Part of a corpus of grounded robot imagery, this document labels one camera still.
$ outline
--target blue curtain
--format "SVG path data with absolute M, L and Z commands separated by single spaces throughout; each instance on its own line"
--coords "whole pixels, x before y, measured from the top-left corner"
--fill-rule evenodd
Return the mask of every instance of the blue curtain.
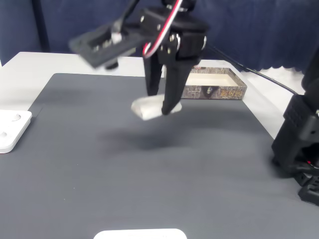
M 252 69 L 304 71 L 319 48 L 318 0 L 198 0 L 195 14 L 209 44 Z
M 0 0 L 0 59 L 21 51 L 41 51 L 31 0 Z
M 18 3 L 22 11 L 25 2 L 31 0 L 0 0 L 3 1 Z M 115 20 L 128 2 L 33 0 L 42 46 L 50 52 L 69 52 L 67 43 L 71 38 Z M 140 8 L 160 4 L 160 0 L 141 0 L 131 19 L 137 19 Z M 29 17 L 32 9 L 27 6 L 23 13 L 8 12 L 3 17 L 2 7 L 0 4 L 0 34 L 1 28 L 14 32 L 7 32 L 7 39 L 2 42 L 0 37 L 0 53 L 5 48 L 34 50 L 38 44 L 34 28 L 22 27 L 35 25 L 34 20 L 20 20 Z M 16 11 L 15 7 L 17 4 L 11 3 L 9 10 Z M 319 48 L 319 0 L 197 0 L 193 14 L 209 23 L 210 46 L 252 69 L 284 66 L 304 71 Z M 15 32 L 20 31 L 22 37 L 16 37 Z M 26 44 L 26 39 L 33 43 Z M 215 57 L 208 49 L 204 56 Z

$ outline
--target cardboard box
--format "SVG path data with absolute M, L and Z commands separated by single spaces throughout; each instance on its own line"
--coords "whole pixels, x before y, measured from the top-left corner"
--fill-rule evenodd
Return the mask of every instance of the cardboard box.
M 229 68 L 194 67 L 182 99 L 242 100 L 246 84 Z

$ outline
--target gray table mat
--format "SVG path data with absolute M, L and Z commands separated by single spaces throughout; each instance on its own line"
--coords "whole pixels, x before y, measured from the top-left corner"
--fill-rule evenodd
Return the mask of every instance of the gray table mat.
M 188 239 L 318 238 L 316 206 L 270 161 L 242 101 L 183 100 L 143 122 L 143 78 L 56 74 L 36 118 L 0 156 L 0 238 L 93 239 L 178 228 Z

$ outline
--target white plastic plate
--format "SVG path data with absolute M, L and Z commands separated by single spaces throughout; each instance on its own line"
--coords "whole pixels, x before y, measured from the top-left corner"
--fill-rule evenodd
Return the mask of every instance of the white plastic plate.
M 148 229 L 104 231 L 98 233 L 94 239 L 187 239 L 187 237 L 179 229 Z
M 29 126 L 31 118 L 32 113 L 29 111 L 0 110 L 0 153 L 13 150 Z

